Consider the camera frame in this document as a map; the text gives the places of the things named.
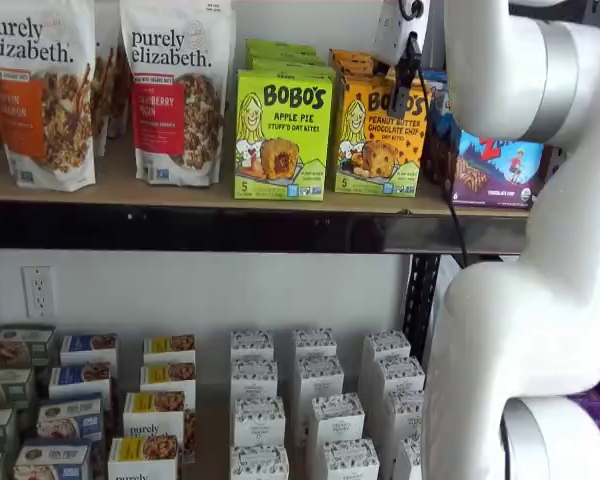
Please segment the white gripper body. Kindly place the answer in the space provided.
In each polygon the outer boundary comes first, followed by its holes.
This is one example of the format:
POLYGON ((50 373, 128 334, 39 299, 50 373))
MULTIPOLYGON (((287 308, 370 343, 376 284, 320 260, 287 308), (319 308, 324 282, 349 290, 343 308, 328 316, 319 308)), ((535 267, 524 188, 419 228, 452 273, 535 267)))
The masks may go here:
POLYGON ((372 56, 385 65, 397 65, 410 43, 422 53, 427 32, 430 2, 428 0, 384 0, 372 56))

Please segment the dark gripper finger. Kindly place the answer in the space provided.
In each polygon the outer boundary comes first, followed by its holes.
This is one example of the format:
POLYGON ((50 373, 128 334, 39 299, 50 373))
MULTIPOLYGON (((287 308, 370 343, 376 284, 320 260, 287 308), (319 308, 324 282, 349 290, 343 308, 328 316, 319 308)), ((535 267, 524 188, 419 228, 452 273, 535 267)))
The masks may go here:
POLYGON ((405 50, 395 67, 394 117, 403 118, 412 83, 420 73, 421 48, 416 37, 409 37, 405 50))

